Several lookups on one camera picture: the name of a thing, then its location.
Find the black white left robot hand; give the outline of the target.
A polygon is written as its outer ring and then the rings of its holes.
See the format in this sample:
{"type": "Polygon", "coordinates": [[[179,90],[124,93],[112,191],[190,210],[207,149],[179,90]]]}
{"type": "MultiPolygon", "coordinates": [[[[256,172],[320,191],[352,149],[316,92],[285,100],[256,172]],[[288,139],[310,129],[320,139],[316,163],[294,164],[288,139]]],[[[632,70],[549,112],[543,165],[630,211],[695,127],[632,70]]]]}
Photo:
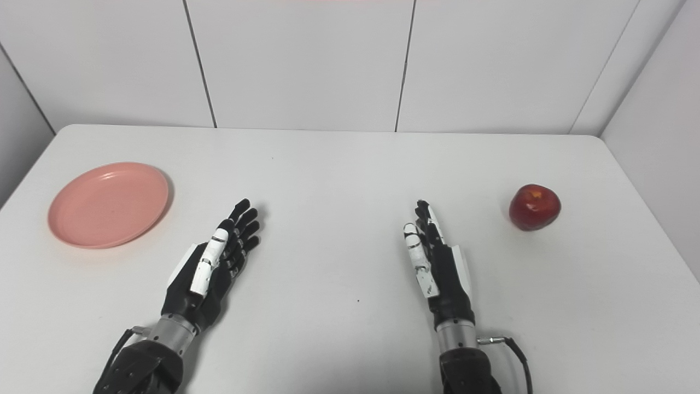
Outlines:
{"type": "Polygon", "coordinates": [[[258,215],[243,199],[210,239],[188,247],[168,281],[163,316],[185,319],[196,334],[215,324],[228,290],[260,244],[258,215]]]}

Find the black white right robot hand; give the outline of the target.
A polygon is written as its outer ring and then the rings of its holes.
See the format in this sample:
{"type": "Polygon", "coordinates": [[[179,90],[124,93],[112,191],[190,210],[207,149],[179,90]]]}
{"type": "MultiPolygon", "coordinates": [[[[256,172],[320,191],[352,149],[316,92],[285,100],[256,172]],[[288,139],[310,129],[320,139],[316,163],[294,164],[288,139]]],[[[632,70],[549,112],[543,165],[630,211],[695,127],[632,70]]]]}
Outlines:
{"type": "Polygon", "coordinates": [[[471,279],[458,245],[449,245],[438,219],[426,200],[417,200],[417,219],[405,224],[403,235],[410,262],[433,325],[466,321],[475,323],[471,279]]]}

